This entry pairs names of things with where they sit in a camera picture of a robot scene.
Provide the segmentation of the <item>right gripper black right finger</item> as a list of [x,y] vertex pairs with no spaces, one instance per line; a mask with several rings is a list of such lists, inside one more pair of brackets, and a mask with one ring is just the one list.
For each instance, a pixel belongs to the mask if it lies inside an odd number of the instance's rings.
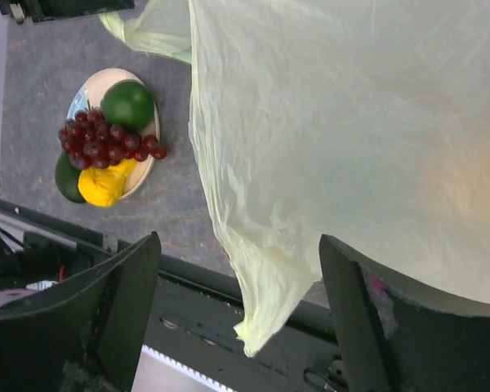
[[352,391],[490,391],[490,304],[431,287],[339,239],[318,246]]

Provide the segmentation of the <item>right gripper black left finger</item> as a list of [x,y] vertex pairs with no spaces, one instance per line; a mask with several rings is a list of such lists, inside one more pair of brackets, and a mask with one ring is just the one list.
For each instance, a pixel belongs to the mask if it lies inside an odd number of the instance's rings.
[[0,391],[129,391],[158,280],[149,234],[102,261],[0,230]]

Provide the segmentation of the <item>light green plastic bag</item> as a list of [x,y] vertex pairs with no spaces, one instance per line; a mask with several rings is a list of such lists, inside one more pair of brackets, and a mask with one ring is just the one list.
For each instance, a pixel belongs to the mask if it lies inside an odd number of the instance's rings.
[[192,66],[247,356],[323,279],[323,234],[490,304],[490,1],[150,1],[100,20]]

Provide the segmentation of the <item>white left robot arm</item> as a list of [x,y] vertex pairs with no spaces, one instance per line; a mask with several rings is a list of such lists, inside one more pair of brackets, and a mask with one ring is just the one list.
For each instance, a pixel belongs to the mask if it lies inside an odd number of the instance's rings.
[[30,18],[34,23],[131,10],[133,0],[0,0],[0,12],[18,25]]

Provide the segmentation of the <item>green lime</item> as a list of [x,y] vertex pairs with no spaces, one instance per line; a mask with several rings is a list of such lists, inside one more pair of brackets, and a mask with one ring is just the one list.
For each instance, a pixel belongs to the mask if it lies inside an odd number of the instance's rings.
[[100,102],[108,123],[132,131],[142,131],[153,121],[154,106],[152,92],[144,84],[129,79],[115,83]]

